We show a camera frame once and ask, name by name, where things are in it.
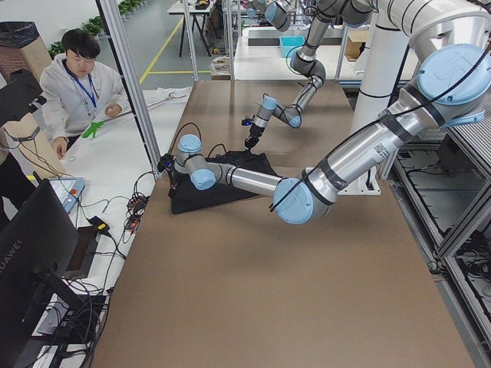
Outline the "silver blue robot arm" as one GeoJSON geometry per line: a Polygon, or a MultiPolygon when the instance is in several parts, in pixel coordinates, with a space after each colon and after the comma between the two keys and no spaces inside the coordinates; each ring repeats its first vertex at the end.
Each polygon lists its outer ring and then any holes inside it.
{"type": "Polygon", "coordinates": [[[304,9],[311,24],[304,44],[290,53],[290,67],[307,77],[308,83],[288,107],[281,105],[273,97],[263,97],[253,120],[242,121],[244,125],[250,126],[249,136],[245,139],[248,150],[259,142],[271,117],[278,118],[292,128],[301,126],[303,110],[325,82],[325,67],[317,60],[316,51],[331,21],[339,16],[347,25],[356,27],[366,22],[373,11],[373,7],[363,1],[335,0],[308,1],[304,9]]]}
{"type": "Polygon", "coordinates": [[[472,44],[435,51],[375,121],[295,178],[277,176],[264,154],[248,150],[208,159],[199,137],[186,134],[176,154],[163,159],[170,176],[171,210],[180,214],[261,195],[272,198],[270,209],[284,222],[303,224],[320,218],[341,191],[421,130],[480,122],[489,86],[488,52],[472,44]]]}

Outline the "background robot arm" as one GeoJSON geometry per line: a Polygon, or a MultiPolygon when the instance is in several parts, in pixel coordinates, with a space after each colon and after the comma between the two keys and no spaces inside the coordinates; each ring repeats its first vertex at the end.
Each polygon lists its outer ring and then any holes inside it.
{"type": "Polygon", "coordinates": [[[266,21],[280,32],[287,31],[290,26],[290,15],[288,7],[290,1],[266,1],[252,0],[249,1],[248,13],[250,15],[256,12],[263,13],[266,21]]]}

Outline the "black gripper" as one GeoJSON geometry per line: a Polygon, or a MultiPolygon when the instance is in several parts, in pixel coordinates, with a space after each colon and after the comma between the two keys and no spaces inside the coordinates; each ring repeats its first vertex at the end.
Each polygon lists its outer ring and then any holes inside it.
{"type": "Polygon", "coordinates": [[[245,139],[244,144],[247,150],[251,150],[258,143],[258,138],[263,134],[263,127],[255,124],[249,129],[249,137],[245,139]]]}
{"type": "Polygon", "coordinates": [[[184,175],[175,169],[170,169],[168,171],[168,174],[170,177],[170,186],[171,186],[169,190],[169,197],[171,199],[175,199],[178,195],[178,187],[184,180],[184,175]]]}

